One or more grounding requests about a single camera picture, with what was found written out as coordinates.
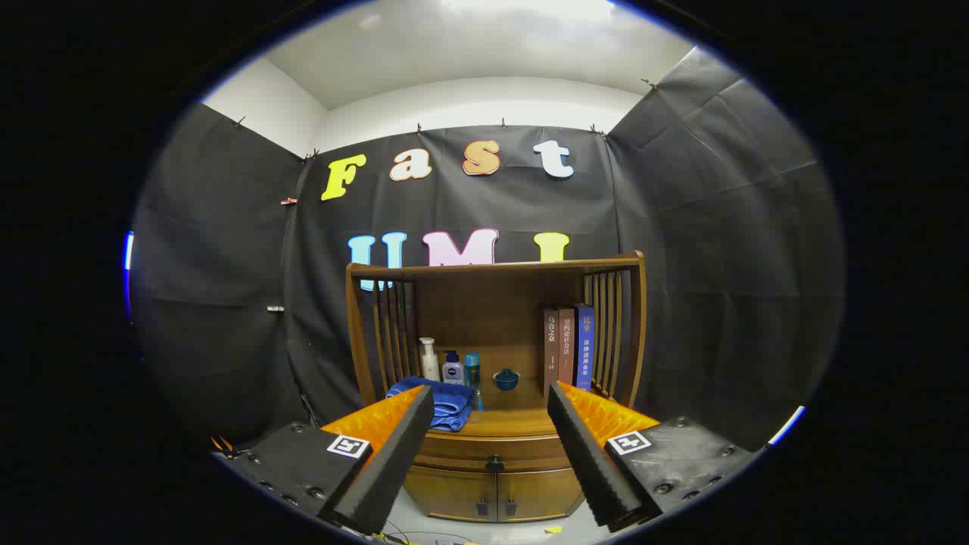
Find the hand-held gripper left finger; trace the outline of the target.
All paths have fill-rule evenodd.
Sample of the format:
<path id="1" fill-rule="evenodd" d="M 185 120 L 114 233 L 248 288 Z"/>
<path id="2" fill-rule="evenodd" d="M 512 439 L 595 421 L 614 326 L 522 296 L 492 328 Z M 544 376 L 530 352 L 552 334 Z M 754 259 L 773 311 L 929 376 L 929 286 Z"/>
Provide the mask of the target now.
<path id="1" fill-rule="evenodd" d="M 242 446 L 215 438 L 214 458 L 305 518 L 381 534 L 433 414 L 432 390 L 419 386 L 328 425 L 293 421 Z"/>

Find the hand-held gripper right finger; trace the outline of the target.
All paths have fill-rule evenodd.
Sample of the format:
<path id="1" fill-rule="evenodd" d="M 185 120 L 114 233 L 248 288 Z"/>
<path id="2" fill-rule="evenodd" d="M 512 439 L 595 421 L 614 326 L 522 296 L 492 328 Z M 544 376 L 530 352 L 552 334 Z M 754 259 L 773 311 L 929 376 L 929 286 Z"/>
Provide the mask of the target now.
<path id="1" fill-rule="evenodd" d="M 660 422 L 561 381 L 547 412 L 596 524 L 611 532 L 696 503 L 758 458 L 692 418 Z"/>

